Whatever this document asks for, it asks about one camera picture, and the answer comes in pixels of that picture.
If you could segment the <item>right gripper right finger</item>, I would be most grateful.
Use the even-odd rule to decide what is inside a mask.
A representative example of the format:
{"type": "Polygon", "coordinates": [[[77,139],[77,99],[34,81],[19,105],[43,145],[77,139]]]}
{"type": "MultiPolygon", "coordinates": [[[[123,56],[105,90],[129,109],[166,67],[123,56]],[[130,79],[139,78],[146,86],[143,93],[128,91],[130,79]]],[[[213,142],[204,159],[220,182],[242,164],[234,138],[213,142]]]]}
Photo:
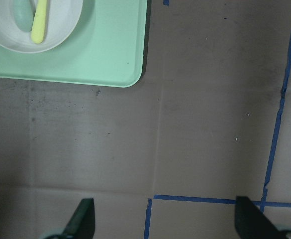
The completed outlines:
{"type": "Polygon", "coordinates": [[[279,230],[246,196],[237,196],[234,226],[241,239],[291,239],[291,230],[279,230]]]}

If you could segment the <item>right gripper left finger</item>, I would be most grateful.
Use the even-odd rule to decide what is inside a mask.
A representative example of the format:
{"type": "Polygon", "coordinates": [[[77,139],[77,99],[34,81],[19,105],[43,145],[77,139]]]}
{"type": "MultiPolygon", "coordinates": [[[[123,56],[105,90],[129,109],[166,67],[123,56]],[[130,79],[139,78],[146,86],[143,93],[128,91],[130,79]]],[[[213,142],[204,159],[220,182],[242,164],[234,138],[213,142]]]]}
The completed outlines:
{"type": "Polygon", "coordinates": [[[63,239],[92,239],[95,234],[95,204],[93,198],[82,199],[62,232],[63,239]]]}

